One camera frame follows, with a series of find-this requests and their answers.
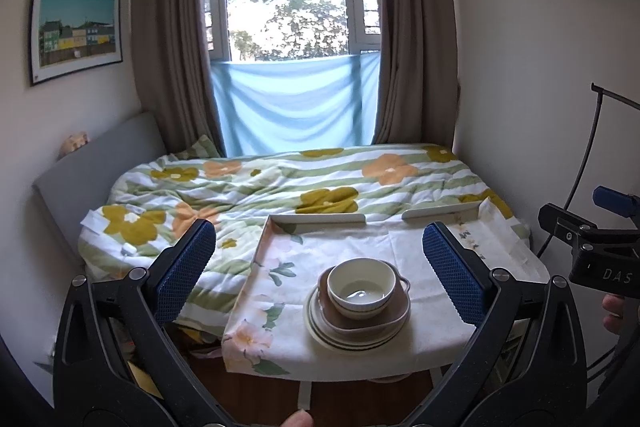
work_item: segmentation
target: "brown dish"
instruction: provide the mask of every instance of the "brown dish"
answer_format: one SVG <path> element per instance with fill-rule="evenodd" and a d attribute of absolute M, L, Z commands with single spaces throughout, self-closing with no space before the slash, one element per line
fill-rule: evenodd
<path fill-rule="evenodd" d="M 410 306 L 409 295 L 407 295 L 410 286 L 409 281 L 398 273 L 398 269 L 395 266 L 391 263 L 387 264 L 393 268 L 396 272 L 396 276 L 398 277 L 396 287 L 389 299 L 389 304 L 375 317 L 361 321 L 350 319 L 342 315 L 335 308 L 334 303 L 329 298 L 326 280 L 327 277 L 329 277 L 329 272 L 333 266 L 322 272 L 322 275 L 318 279 L 318 299 L 322 317 L 324 317 L 324 320 L 329 324 L 329 326 L 338 332 L 344 333 L 348 333 L 349 331 L 355 333 L 356 330 L 361 332 L 362 330 L 369 330 L 369 328 L 371 328 L 371 330 L 377 330 L 381 327 L 387 327 L 391 323 L 399 321 L 408 313 Z M 406 289 L 402 288 L 401 281 L 405 282 L 407 286 Z"/>

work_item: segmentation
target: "white bowl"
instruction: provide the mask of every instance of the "white bowl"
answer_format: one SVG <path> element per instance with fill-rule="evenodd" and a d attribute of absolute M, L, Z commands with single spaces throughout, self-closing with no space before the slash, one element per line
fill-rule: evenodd
<path fill-rule="evenodd" d="M 388 304 L 396 279 L 395 270 L 387 263 L 356 257 L 329 272 L 327 290 L 340 313 L 350 319 L 368 319 Z"/>

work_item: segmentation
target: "white wall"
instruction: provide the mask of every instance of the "white wall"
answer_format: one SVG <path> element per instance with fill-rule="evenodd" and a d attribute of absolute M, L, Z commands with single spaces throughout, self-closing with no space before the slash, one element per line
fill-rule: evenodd
<path fill-rule="evenodd" d="M 462 159 L 546 238 L 540 206 L 564 204 L 589 137 L 592 82 L 640 100 L 640 0 L 458 0 Z M 594 206 L 599 185 L 640 192 L 640 112 L 605 100 L 582 183 L 570 207 L 601 227 L 625 226 Z M 568 247 L 543 260 L 567 274 Z M 614 344 L 602 328 L 602 294 L 574 287 L 588 360 Z"/>
<path fill-rule="evenodd" d="M 133 82 L 129 0 L 122 0 L 124 62 L 29 87 L 30 0 L 0 0 L 0 332 L 48 399 L 49 375 L 32 363 L 58 327 L 71 267 L 31 189 L 71 133 L 98 134 L 140 110 Z"/>

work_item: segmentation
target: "picture frame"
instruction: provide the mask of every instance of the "picture frame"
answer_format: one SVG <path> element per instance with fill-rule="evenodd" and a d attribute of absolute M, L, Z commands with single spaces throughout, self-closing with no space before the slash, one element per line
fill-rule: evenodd
<path fill-rule="evenodd" d="M 122 62 L 120 0 L 31 0 L 30 85 Z"/>

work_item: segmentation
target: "finger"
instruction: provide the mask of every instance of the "finger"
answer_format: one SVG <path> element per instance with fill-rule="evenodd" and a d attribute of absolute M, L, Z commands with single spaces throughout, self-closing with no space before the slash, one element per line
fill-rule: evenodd
<path fill-rule="evenodd" d="M 625 306 L 625 299 L 618 297 L 617 295 L 605 295 L 602 300 L 602 307 L 609 313 L 614 315 L 620 315 L 622 317 L 623 309 Z"/>
<path fill-rule="evenodd" d="M 308 412 L 298 411 L 289 416 L 282 427 L 314 427 L 314 419 Z"/>
<path fill-rule="evenodd" d="M 602 324 L 607 331 L 610 331 L 614 335 L 619 335 L 622 329 L 622 319 L 615 315 L 607 315 L 604 317 Z"/>

